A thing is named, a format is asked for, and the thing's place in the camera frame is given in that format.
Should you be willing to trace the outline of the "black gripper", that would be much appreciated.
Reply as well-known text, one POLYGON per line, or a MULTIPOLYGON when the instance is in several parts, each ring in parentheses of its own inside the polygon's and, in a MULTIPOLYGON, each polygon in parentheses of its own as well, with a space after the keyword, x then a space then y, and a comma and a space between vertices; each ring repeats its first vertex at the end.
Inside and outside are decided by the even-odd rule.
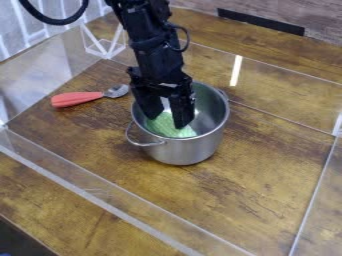
POLYGON ((182 129, 195 117, 193 78, 183 72, 183 52, 178 31, 187 29, 170 21, 169 0, 106 0, 129 34, 129 43, 138 65, 130 67, 135 101, 150 119, 165 107, 161 97, 169 97, 174 125, 182 129))

